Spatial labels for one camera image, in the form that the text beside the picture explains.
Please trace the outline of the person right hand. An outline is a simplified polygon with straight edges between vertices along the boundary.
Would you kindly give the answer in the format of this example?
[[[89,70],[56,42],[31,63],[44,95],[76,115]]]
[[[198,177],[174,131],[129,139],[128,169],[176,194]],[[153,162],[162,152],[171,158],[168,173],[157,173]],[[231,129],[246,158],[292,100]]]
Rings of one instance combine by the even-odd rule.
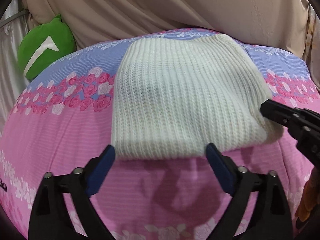
[[[319,170],[314,168],[309,180],[306,182],[302,198],[295,213],[295,216],[305,222],[311,215],[311,211],[319,204]]]

